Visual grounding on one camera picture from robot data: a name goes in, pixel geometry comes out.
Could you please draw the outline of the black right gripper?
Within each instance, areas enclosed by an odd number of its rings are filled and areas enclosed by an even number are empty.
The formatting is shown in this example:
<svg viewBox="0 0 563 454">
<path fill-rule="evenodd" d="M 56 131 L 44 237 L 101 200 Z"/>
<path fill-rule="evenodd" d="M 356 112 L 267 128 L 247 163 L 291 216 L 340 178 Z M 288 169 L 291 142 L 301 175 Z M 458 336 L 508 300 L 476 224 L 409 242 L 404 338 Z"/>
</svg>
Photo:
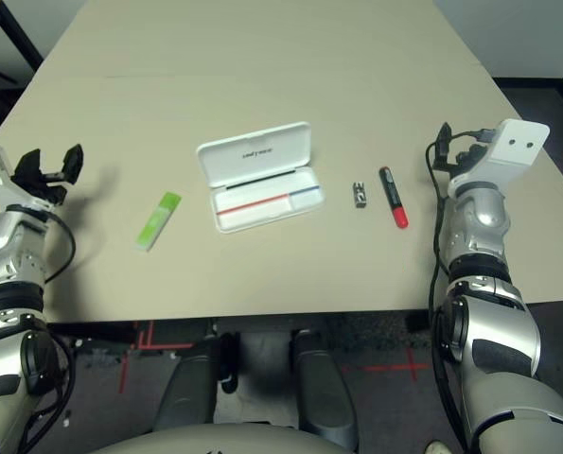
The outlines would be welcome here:
<svg viewBox="0 0 563 454">
<path fill-rule="evenodd" d="M 452 129 L 448 122 L 444 122 L 434 142 L 434 167 L 446 167 L 448 165 L 451 137 Z M 468 150 L 459 152 L 455 157 L 456 164 L 451 167 L 449 176 L 453 179 L 468 173 L 483 159 L 486 152 L 487 147 L 478 144 L 473 144 Z"/>
</svg>

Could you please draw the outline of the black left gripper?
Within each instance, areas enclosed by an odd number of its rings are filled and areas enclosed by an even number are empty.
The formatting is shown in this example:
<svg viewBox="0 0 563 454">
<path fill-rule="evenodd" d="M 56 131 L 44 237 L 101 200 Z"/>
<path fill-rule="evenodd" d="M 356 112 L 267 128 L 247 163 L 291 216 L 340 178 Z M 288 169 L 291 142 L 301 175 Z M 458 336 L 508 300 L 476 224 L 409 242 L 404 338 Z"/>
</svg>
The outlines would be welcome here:
<svg viewBox="0 0 563 454">
<path fill-rule="evenodd" d="M 75 184 L 83 162 L 83 148 L 81 144 L 76 144 L 65 153 L 61 171 L 42 173 L 41 151 L 36 148 L 21 157 L 11 180 L 30 195 L 60 206 L 67 195 L 67 189 L 62 183 Z"/>
</svg>

